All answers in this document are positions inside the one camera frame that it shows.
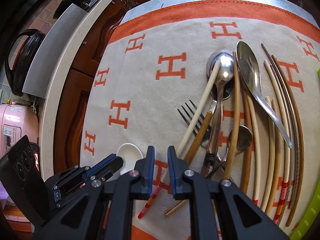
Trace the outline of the bamboo chopstick dark band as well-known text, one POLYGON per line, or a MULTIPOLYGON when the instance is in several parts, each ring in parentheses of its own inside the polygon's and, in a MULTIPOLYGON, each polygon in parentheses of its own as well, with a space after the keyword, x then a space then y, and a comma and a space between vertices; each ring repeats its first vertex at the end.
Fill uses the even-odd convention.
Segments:
POLYGON ((228 149, 226 167, 224 171, 223 178, 230 179, 233 161, 236 153, 236 145, 238 141, 239 134, 239 124, 240 124, 240 80, 239 80, 239 71, 238 64, 236 60, 236 52, 233 52, 234 57, 234 119, 233 119, 233 129, 231 132, 231 142, 228 149))

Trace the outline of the stainless steel chopstick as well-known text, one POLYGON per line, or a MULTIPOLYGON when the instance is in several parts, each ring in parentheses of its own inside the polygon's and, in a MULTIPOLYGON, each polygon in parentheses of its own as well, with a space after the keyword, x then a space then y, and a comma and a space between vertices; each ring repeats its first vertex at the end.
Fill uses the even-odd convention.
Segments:
MULTIPOLYGON (((295 131, 295 129, 293 127, 293 125, 294 125, 293 117, 294 116, 293 116, 293 110, 291 108, 290 98, 289 98, 289 95, 288 95, 287 90, 285 88, 284 81, 282 80, 282 78, 281 78, 281 76, 280 76, 280 74, 278 72, 278 69, 277 69, 276 65, 274 64, 274 61, 272 60, 271 54, 267 51, 266 47, 262 43, 261 43, 261 46, 262 46, 263 50, 265 51, 267 57, 269 58, 271 64, 276 68, 276 73, 278 74, 278 77, 280 79, 280 83, 281 83, 282 88, 284 90, 284 95, 285 95, 285 99, 286 99, 286 107, 287 107, 287 110, 289 112, 289 117, 288 117, 287 120, 289 121, 289 124, 291 125, 291 133, 292 133, 293 145, 294 145, 294 147, 293 147, 293 149, 294 149, 294 160, 296 161, 297 160, 297 156, 296 156, 297 152, 296 152, 295 148, 298 146, 298 143, 295 142, 295 136, 293 135, 293 133, 295 131)), ((298 165, 295 164, 295 161, 294 161, 294 179, 295 179, 295 176, 298 177, 298 171, 296 170, 296 168, 298 168, 298 165)))

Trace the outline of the long steel serving spoon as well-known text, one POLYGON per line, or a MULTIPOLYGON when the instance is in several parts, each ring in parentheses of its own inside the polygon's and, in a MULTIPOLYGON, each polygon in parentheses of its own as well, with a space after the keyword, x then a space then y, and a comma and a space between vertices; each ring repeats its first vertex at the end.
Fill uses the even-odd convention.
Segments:
MULTIPOLYGON (((281 120, 277 117, 274 110, 268 105, 266 100, 263 98, 261 92, 261 77, 259 64, 253 50, 250 46, 244 42, 239 41, 236 45, 236 60, 238 63, 238 67, 240 69, 240 73, 242 78, 252 94, 253 98, 257 101, 257 103, 262 107, 262 109, 267 113, 267 115, 271 118, 273 123, 276 125, 278 130, 282 130, 283 126, 281 120)), ((287 141, 287 145, 292 148, 291 139, 285 139, 287 141)))

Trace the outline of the long brown wooden chopstick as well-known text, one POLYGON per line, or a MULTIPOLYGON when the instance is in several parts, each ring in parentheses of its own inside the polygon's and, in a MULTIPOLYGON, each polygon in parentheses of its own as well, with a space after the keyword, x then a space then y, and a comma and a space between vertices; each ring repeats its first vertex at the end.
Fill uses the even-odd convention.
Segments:
POLYGON ((287 93, 290 98, 290 103, 291 103, 291 108, 293 110, 293 119, 294 119, 294 133, 293 135, 295 136, 295 142, 298 143, 298 146, 295 148, 296 150, 296 156, 297 160, 295 161, 295 164, 298 165, 298 168, 296 170, 298 171, 298 177, 295 176, 295 184, 294 184, 294 190, 292 191, 292 198, 291 198, 291 211, 288 216, 287 222, 286 222, 286 227, 289 227, 291 225, 291 222, 294 218, 300 193, 301 193, 301 188, 302 188, 302 182, 303 182, 303 174, 304 174, 304 141, 303 141, 303 131, 302 131, 302 124, 301 124, 301 119, 300 119, 300 114, 298 111, 298 107, 295 101, 295 97, 293 95, 292 89, 289 86, 289 83, 286 80, 286 77, 281 69, 281 66, 277 60, 277 58, 274 55, 271 55, 272 60, 274 61, 274 64, 276 65, 278 72, 284 81, 285 88, 287 90, 287 93))

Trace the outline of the dark wooden kitchen cabinets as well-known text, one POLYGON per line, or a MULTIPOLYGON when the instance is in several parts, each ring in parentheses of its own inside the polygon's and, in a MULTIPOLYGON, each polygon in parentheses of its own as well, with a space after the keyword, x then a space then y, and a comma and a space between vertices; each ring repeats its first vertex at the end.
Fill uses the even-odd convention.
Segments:
POLYGON ((80 163, 85 112, 103 52, 126 12, 147 1, 150 0, 112 0, 82 40, 73 57, 57 109, 53 141, 54 173, 80 163))

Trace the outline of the small steel spoon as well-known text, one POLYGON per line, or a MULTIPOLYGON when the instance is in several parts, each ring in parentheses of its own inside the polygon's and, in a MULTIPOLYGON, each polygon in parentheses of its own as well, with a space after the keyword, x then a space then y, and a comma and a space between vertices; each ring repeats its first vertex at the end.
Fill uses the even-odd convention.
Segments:
MULTIPOLYGON (((229 152, 229 147, 231 145, 231 135, 232 135, 232 132, 230 133, 229 138, 228 138, 228 145, 227 145, 227 150, 226 150, 225 155, 223 156, 222 159, 218 158, 218 161, 219 161, 218 164, 216 166, 214 166, 212 171, 206 176, 206 179, 211 179, 213 174, 220 167, 225 166, 225 162, 227 160, 227 156, 228 156, 228 152, 229 152)), ((237 139, 237 143, 236 143, 235 155, 239 155, 239 154, 245 152, 245 150, 247 150, 249 148, 249 146, 251 146, 252 140, 253 140, 252 132, 246 126, 240 125, 239 131, 238 131, 238 139, 237 139)))

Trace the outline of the green plastic utensil tray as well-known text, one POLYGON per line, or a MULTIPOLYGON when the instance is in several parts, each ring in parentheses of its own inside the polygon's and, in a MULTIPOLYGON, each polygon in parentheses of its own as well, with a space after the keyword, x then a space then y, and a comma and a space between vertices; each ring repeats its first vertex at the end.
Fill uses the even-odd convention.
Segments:
POLYGON ((301 122, 303 180, 297 197, 300 211, 292 239, 319 239, 319 66, 304 67, 303 92, 294 92, 301 122))

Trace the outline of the pale bamboo chopstick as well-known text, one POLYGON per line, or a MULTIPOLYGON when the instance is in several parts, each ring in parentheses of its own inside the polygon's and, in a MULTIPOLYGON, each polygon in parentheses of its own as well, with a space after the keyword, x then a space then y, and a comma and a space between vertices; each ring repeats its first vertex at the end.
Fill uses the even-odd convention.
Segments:
POLYGON ((281 143, 280 143, 280 133, 277 130, 277 128, 274 127, 274 134, 275 134, 275 162, 274 162, 274 173, 273 173, 273 181, 272 181, 272 187, 271 187, 271 195, 268 201, 268 210, 271 212, 274 199, 276 197, 276 191, 277 191, 277 184, 278 184, 278 178, 279 178, 279 171, 280 171, 280 155, 281 155, 281 143))
POLYGON ((271 187, 273 181, 273 173, 274 173, 274 162, 275 162, 275 134, 274 134, 274 124, 273 121, 268 119, 269 125, 269 159, 268 159, 268 173, 267 173, 267 181, 265 186, 265 192, 263 201, 261 204, 261 210, 268 216, 270 211, 268 210, 268 201, 271 195, 271 187))

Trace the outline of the pink rice cooker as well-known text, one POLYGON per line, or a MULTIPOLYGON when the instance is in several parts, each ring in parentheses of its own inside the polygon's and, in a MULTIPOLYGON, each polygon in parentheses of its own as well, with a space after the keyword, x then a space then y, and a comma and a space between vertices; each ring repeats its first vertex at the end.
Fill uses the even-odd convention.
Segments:
POLYGON ((1 157, 21 137, 27 135, 29 141, 38 144, 39 121, 30 107, 17 104, 1 104, 1 157))

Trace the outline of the white kitchen countertop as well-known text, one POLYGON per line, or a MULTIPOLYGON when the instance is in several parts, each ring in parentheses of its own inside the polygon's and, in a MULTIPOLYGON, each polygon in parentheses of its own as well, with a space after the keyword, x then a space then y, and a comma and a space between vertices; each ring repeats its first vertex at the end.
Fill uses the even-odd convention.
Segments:
POLYGON ((40 170, 44 180, 54 175, 53 146, 55 123, 68 72, 85 36, 112 1, 100 0, 93 9, 86 13, 75 28, 57 61, 47 89, 46 99, 40 104, 42 107, 39 124, 40 170))

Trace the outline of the large round steel spoon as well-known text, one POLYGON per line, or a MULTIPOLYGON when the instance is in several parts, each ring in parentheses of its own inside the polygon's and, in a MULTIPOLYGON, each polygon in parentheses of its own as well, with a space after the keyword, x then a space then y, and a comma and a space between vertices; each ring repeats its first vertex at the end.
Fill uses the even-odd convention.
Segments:
POLYGON ((219 49, 213 52, 212 55, 210 55, 206 66, 206 72, 208 75, 211 74, 214 70, 214 65, 216 64, 216 62, 220 63, 220 69, 217 72, 217 77, 214 81, 214 85, 216 85, 217 96, 212 93, 212 106, 214 107, 212 130, 210 133, 210 139, 201 169, 201 174, 206 178, 208 178, 208 175, 213 170, 215 157, 219 148, 220 130, 223 115, 222 102, 224 88, 225 85, 234 77, 234 60, 231 51, 226 49, 219 49))

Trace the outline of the black electric kettle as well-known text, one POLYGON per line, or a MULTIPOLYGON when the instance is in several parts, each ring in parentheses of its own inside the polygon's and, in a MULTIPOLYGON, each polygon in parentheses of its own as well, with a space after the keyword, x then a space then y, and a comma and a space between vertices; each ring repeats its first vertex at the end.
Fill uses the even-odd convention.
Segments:
POLYGON ((12 69, 9 66, 8 58, 4 61, 4 69, 9 83, 11 92, 15 96, 22 96, 23 86, 37 50, 39 49, 42 41, 45 38, 45 33, 37 29, 25 29, 21 31, 16 38, 12 41, 9 51, 11 51, 15 42, 21 36, 27 36, 26 40, 19 49, 12 69))

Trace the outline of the wooden handled steel spoon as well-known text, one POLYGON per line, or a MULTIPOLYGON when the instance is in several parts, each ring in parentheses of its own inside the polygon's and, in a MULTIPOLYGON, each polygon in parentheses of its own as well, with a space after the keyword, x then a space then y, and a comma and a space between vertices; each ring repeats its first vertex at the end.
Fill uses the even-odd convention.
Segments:
MULTIPOLYGON (((188 165, 190 165, 191 162, 193 161, 193 159, 194 159, 195 155, 197 154, 199 147, 202 145, 203 141, 205 141, 207 143, 206 146, 208 146, 209 128, 210 128, 209 124, 212 119, 214 110, 216 108, 216 104, 217 104, 217 101, 213 100, 212 103, 210 104, 209 110, 206 113, 206 116, 203 116, 202 114, 200 114, 201 118, 199 118, 198 121, 196 122, 195 128, 193 130, 193 134, 195 135, 195 139, 193 140, 192 145, 189 147, 189 150, 183 159, 184 161, 187 162, 188 165)), ((189 109, 189 112, 191 114, 193 114, 193 116, 191 116, 189 114, 189 112, 185 109, 185 107, 181 106, 182 109, 184 110, 184 112, 187 114, 187 117, 189 117, 190 120, 188 120, 179 109, 178 109, 178 112, 180 113, 181 117, 186 122, 186 124, 188 124, 188 126, 189 126, 191 119, 195 115, 195 112, 191 109, 191 107, 186 102, 185 102, 185 105, 189 109)), ((180 208, 185 202, 186 202, 186 200, 180 200, 175 205, 173 205, 172 207, 165 210, 164 211, 165 216, 171 215, 173 212, 175 212, 175 210, 180 208)))

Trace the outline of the white ceramic soup spoon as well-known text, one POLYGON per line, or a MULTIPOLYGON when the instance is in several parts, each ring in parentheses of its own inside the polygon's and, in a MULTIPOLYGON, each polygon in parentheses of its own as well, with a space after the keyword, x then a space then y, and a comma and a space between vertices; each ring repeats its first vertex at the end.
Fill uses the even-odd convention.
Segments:
POLYGON ((124 143, 117 150, 117 156, 123 159, 123 166, 119 169, 120 175, 135 168, 136 162, 143 159, 140 149, 132 143, 124 143))

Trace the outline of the orange beige H-pattern cloth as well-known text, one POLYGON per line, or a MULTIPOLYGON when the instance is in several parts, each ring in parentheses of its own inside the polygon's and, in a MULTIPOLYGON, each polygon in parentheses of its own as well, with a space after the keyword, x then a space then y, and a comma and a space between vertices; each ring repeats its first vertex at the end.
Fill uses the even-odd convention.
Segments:
POLYGON ((319 29, 280 8, 237 0, 181 3, 139 14, 117 27, 101 59, 86 109, 80 164, 93 166, 130 142, 155 148, 153 182, 167 169, 167 149, 178 147, 187 126, 181 106, 199 103, 206 64, 219 49, 239 42, 253 50, 263 96, 276 100, 264 66, 274 55, 299 110, 304 139, 298 205, 286 201, 280 228, 296 239, 319 180, 319 29))

